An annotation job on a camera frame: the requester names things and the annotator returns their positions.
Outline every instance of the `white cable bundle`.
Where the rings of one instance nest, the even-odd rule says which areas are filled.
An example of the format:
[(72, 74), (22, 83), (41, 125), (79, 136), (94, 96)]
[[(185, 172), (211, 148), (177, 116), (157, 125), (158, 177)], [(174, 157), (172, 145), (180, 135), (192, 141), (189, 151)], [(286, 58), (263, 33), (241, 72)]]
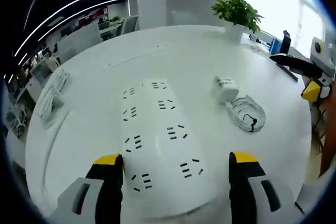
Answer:
[(61, 107), (63, 105), (61, 92), (69, 77), (70, 74), (62, 70), (57, 74), (43, 98), (40, 100), (38, 105), (38, 115), (43, 122), (46, 123), (50, 120), (53, 106)]
[(261, 106), (259, 106), (248, 95), (237, 98), (233, 103), (226, 103), (232, 113), (234, 122), (243, 131), (258, 132), (266, 123), (266, 115)]
[(212, 94), (219, 104), (225, 104), (232, 113), (233, 121), (244, 131), (258, 132), (266, 123), (266, 115), (248, 95), (237, 98), (239, 90), (232, 78), (215, 77)]

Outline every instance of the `white power strip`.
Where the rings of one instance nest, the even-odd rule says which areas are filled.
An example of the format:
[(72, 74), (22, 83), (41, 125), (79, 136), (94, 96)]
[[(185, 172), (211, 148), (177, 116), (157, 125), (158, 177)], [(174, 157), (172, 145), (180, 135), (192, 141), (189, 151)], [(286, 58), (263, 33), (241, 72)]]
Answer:
[(237, 98), (239, 89), (232, 78), (215, 77), (212, 93), (219, 104), (231, 111), (233, 121), (243, 131), (258, 132), (266, 123), (262, 107), (250, 96)]

